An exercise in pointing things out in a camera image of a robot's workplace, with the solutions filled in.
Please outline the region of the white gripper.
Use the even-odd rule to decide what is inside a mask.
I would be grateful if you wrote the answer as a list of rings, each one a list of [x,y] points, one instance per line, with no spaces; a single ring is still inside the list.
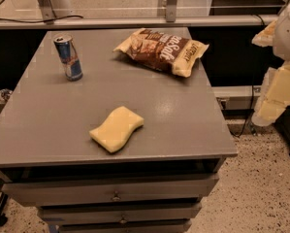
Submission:
[[[278,69],[268,69],[254,107],[252,122],[257,126],[268,126],[290,105],[290,3],[277,21],[272,21],[253,37],[252,43],[262,48],[273,46],[274,55],[285,60]]]

